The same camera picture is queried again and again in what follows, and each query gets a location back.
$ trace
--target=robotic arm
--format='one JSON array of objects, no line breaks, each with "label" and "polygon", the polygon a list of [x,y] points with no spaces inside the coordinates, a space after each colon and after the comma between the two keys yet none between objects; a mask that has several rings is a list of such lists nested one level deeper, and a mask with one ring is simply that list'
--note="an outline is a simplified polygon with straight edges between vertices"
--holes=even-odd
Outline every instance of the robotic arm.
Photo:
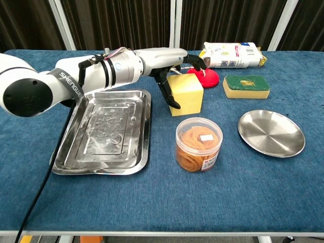
[{"label": "robotic arm", "polygon": [[171,48],[119,48],[110,54],[66,58],[59,60],[52,71],[41,73],[17,57],[0,54],[0,106],[18,116],[34,116],[59,102],[132,84],[146,75],[155,78],[166,102],[180,109],[167,74],[173,66],[180,69],[182,63],[206,69],[198,56]]}]

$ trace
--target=dark brown curtain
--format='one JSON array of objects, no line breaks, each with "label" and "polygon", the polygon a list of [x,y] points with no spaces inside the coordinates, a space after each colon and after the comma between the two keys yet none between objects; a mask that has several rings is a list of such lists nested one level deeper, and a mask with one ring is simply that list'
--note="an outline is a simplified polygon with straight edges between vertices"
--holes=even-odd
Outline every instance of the dark brown curtain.
[{"label": "dark brown curtain", "polygon": [[77,49],[168,47],[170,0],[62,0]]},{"label": "dark brown curtain", "polygon": [[286,0],[184,0],[180,47],[204,42],[254,42],[266,50]]},{"label": "dark brown curtain", "polygon": [[65,49],[48,1],[0,0],[0,51]]},{"label": "dark brown curtain", "polygon": [[324,51],[324,1],[299,0],[277,50]]}]

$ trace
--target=plastic jar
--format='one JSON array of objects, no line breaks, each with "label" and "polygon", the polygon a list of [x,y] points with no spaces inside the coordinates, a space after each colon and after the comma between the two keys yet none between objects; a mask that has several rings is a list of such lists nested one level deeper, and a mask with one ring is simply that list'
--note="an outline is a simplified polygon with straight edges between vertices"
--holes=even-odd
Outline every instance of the plastic jar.
[{"label": "plastic jar", "polygon": [[176,160],[189,172],[210,170],[222,141],[222,130],[213,121],[200,117],[186,119],[176,130]]}]

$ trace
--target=blue table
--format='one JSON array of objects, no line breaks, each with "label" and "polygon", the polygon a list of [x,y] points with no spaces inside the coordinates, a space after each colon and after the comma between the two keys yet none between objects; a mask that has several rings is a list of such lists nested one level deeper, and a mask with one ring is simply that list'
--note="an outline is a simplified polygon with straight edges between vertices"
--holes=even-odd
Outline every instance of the blue table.
[{"label": "blue table", "polygon": [[[51,70],[62,58],[93,53],[98,52],[7,51],[38,71]],[[264,54],[268,62],[263,68],[217,71],[221,81],[226,74],[263,75],[271,86],[267,100],[230,100],[218,85],[205,90],[200,114],[172,117],[152,78],[142,77],[125,87],[146,89],[152,95],[147,166],[130,176],[52,174],[26,229],[60,234],[149,231],[324,235],[324,53]],[[237,121],[254,109],[273,110],[291,118],[305,134],[304,151],[282,159],[249,148],[239,137]],[[2,233],[20,226],[48,168],[67,113],[68,108],[60,104],[32,118],[0,110]],[[184,171],[174,156],[176,127],[194,116],[215,121],[224,134],[216,166],[201,174]]]}]

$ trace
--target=red object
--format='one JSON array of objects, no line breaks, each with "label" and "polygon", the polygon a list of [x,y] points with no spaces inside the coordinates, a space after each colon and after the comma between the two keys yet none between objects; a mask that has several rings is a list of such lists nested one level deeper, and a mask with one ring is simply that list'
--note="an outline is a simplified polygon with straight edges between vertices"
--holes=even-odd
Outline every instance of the red object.
[{"label": "red object", "polygon": [[187,73],[194,73],[196,74],[199,82],[201,83],[201,85],[204,88],[212,88],[214,86],[216,86],[219,83],[219,76],[217,74],[217,72],[207,68],[205,70],[206,76],[204,77],[204,73],[203,71],[197,71],[194,68],[191,68],[188,70]]}]

